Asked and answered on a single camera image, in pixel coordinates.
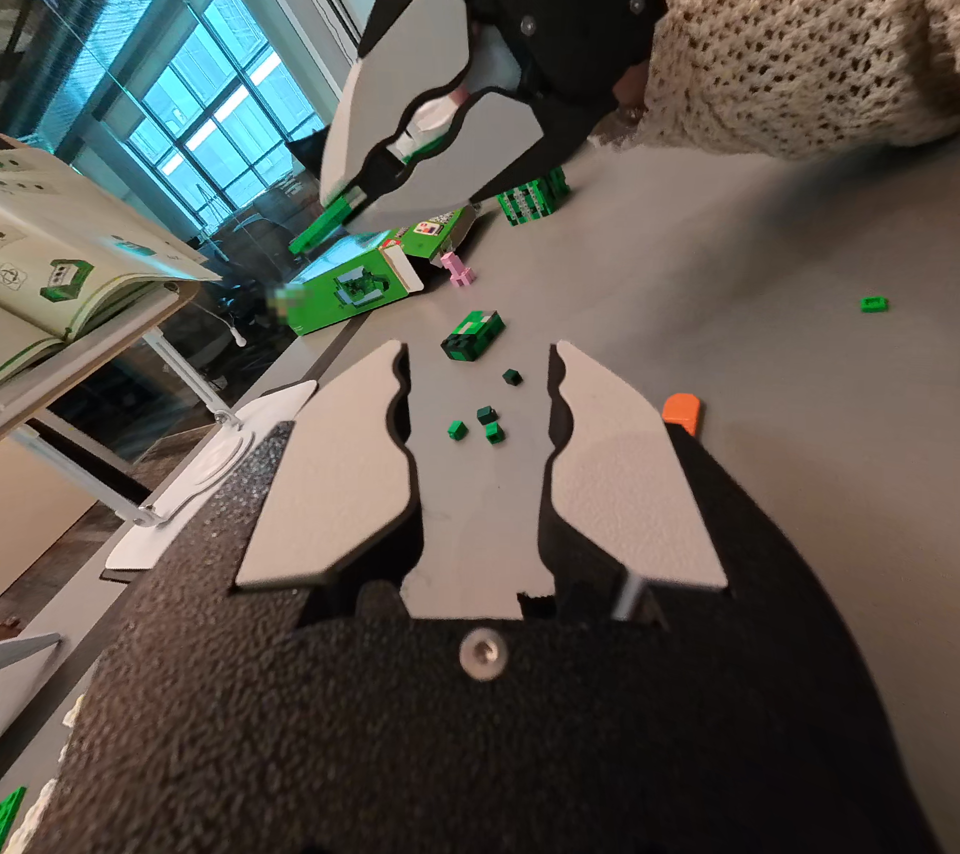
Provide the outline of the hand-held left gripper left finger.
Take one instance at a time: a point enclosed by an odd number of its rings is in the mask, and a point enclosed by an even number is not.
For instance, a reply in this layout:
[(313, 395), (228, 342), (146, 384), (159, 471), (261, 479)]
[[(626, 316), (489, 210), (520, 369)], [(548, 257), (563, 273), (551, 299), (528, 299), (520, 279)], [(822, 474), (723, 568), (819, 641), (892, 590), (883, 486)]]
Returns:
[(415, 469), (396, 425), (407, 348), (388, 340), (320, 388), (294, 419), (234, 585), (315, 586), (414, 508)]

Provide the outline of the person's right hand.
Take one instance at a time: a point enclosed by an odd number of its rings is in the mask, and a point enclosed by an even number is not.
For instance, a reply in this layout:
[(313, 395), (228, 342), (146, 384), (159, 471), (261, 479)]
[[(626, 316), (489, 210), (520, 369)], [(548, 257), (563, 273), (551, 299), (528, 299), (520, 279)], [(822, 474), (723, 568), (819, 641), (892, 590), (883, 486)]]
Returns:
[(630, 123), (638, 123), (645, 113), (645, 92), (649, 78), (650, 62), (628, 68), (614, 85), (612, 93), (617, 101), (618, 112)]

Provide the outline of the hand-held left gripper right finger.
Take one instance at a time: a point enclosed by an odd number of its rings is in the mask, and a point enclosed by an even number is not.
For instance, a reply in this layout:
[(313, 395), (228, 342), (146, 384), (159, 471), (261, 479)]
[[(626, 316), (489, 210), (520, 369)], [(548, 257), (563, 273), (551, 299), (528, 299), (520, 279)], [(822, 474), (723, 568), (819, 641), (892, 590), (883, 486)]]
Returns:
[(640, 391), (569, 341), (551, 346), (551, 454), (539, 548), (558, 594), (582, 584), (613, 620), (653, 585), (729, 579), (666, 424)]

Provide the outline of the green black lego head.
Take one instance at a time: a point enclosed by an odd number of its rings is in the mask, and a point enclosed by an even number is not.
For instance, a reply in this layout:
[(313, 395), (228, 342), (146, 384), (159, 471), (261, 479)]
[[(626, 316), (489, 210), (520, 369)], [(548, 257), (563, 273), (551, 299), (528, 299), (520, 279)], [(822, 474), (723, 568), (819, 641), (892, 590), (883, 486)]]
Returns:
[(499, 312), (474, 310), (441, 342), (444, 354), (461, 362), (474, 362), (505, 329)]

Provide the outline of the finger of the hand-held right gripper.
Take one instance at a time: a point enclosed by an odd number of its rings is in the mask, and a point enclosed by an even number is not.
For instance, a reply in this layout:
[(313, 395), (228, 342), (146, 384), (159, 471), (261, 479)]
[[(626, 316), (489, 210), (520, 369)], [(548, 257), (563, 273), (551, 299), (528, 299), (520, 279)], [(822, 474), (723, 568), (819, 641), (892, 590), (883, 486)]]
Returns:
[(402, 117), (425, 92), (452, 82), (470, 60), (465, 0), (411, 0), (352, 66), (333, 118), (318, 177), (325, 207), (354, 184), (375, 148), (402, 164), (439, 133), (411, 134)]
[(383, 187), (363, 187), (365, 202), (347, 221), (354, 232), (382, 232), (462, 208), (536, 145), (544, 132), (527, 104), (504, 92), (476, 92), (442, 108), (447, 127), (405, 133), (397, 94), (371, 86), (346, 91), (346, 175), (366, 174), (384, 158), (400, 161)]

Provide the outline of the person's right forearm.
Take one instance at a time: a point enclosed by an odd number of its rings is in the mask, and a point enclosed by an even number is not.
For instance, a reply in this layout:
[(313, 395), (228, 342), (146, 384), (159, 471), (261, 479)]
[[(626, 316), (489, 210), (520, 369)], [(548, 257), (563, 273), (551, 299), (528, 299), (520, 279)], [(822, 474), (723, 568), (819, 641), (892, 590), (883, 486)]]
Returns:
[(958, 0), (666, 0), (642, 103), (589, 141), (798, 161), (958, 134)]

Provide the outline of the green white lego block build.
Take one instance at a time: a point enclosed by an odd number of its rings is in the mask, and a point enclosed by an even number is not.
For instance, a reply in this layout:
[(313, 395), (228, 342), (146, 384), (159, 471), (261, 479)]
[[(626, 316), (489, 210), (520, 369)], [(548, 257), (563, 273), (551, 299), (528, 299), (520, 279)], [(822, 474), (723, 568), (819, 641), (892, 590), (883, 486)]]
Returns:
[(498, 194), (496, 199), (508, 223), (519, 226), (552, 215), (569, 194), (563, 168), (557, 166), (542, 177)]

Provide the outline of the open lego instruction booklet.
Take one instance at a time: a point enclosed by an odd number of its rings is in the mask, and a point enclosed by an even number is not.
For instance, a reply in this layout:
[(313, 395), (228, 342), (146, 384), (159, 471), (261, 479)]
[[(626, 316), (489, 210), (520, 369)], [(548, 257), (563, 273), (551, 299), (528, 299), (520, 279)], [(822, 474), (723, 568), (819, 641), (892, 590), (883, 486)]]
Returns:
[(1, 150), (1, 380), (168, 284), (220, 276), (203, 255), (54, 155)]

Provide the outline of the white sheet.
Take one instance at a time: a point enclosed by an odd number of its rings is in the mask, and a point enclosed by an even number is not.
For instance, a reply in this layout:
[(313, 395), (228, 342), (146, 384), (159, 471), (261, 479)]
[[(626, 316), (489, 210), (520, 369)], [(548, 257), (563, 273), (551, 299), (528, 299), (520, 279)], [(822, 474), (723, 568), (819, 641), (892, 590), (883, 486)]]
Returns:
[(11, 726), (37, 687), (42, 668), (62, 642), (56, 632), (1, 640), (1, 733)]

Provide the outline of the white book stand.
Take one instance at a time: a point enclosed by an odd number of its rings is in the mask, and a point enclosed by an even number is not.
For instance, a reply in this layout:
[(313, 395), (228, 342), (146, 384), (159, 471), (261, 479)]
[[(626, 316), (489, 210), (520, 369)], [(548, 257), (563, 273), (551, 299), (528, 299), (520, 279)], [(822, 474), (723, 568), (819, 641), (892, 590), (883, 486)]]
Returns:
[[(93, 332), (2, 383), (2, 436), (13, 435), (129, 523), (105, 561), (103, 580), (130, 583), (139, 572), (150, 570), (242, 461), (278, 424), (293, 422), (318, 390), (316, 380), (305, 380), (232, 412), (160, 331), (160, 323), (190, 303), (198, 288), (197, 282), (164, 284)], [(167, 486), (142, 504), (117, 492), (27, 427), (48, 404), (139, 339), (172, 367), (219, 425)]]

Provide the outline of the green lego box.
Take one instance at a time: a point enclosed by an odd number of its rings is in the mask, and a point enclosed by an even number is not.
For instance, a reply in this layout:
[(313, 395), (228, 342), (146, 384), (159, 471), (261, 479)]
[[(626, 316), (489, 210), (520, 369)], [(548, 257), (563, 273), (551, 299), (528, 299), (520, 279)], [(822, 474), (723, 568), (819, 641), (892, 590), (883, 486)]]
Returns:
[(307, 335), (424, 291), (402, 247), (385, 240), (360, 249), (340, 242), (277, 295), (277, 309), (297, 335)]

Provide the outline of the black office chair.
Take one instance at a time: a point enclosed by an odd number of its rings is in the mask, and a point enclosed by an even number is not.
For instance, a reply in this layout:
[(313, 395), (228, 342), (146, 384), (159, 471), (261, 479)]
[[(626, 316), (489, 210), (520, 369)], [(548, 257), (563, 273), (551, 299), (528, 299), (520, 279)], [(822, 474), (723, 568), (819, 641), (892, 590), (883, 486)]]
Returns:
[(290, 244), (304, 226), (304, 209), (281, 190), (269, 190), (229, 216), (211, 236), (219, 256), (250, 271), (290, 273), (298, 264)]

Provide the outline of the torn green cardboard box piece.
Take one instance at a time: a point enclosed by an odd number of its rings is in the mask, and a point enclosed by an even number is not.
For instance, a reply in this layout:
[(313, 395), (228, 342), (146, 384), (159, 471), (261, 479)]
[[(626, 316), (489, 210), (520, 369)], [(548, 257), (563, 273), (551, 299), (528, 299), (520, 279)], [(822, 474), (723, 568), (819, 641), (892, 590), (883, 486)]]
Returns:
[(410, 260), (424, 260), (443, 269), (443, 256), (456, 254), (469, 237), (479, 216), (475, 204), (422, 220), (393, 233), (391, 242), (399, 245)]

